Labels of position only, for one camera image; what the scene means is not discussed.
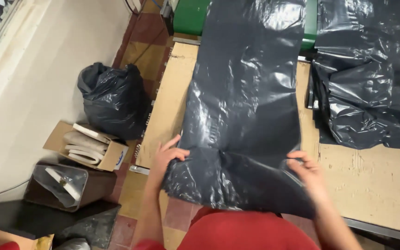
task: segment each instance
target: tied garbage bag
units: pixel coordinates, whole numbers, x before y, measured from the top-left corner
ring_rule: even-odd
[[[77,86],[90,125],[125,141],[141,138],[151,100],[135,65],[113,69],[95,63],[81,71]]]
[[[400,1],[320,0],[318,8],[320,142],[400,149]]]
[[[313,218],[286,154],[300,148],[297,56],[304,0],[212,0],[163,189],[219,209]]]

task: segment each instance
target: trash can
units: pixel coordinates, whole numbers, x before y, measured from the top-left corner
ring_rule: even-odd
[[[37,162],[24,200],[75,212],[113,192],[116,182],[114,172],[73,165]]]

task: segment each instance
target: person's right hand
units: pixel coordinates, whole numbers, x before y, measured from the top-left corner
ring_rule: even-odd
[[[310,198],[315,205],[322,205],[330,202],[330,198],[325,186],[324,175],[319,163],[308,156],[305,151],[294,151],[286,155],[289,158],[301,158],[303,164],[295,159],[288,159],[287,165],[297,173],[305,185]]]

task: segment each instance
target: wooden table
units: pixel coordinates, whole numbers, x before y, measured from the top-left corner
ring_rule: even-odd
[[[180,132],[186,91],[197,52],[198,46],[175,43],[138,153],[137,165],[151,168],[158,142],[166,142]],[[382,145],[369,150],[355,150],[320,144],[313,112],[305,108],[309,68],[307,63],[299,62],[297,65],[296,94],[302,149],[325,169],[328,191],[342,216],[348,218],[349,225],[374,227],[369,231],[382,230],[381,234],[389,233],[400,238],[400,150]]]

